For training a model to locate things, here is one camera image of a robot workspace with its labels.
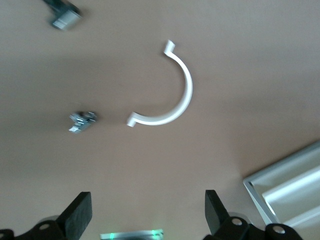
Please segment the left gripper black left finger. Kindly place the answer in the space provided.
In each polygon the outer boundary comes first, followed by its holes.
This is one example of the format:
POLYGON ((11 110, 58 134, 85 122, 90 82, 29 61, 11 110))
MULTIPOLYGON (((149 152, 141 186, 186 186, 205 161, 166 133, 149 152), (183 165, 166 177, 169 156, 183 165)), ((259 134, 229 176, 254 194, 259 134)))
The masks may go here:
POLYGON ((1 229, 2 240, 79 240, 92 219, 92 196, 81 192, 55 220, 44 220, 27 232, 15 236, 1 229))

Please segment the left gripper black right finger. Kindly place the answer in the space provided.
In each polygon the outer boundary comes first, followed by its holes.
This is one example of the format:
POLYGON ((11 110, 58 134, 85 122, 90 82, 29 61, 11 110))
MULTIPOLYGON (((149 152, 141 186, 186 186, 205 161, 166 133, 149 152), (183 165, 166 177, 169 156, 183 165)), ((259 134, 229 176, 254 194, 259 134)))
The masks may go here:
POLYGON ((205 240, 301 240, 291 227, 268 224, 264 230, 248 223, 244 218, 231 216, 215 190, 205 191, 205 218, 210 234, 205 240))

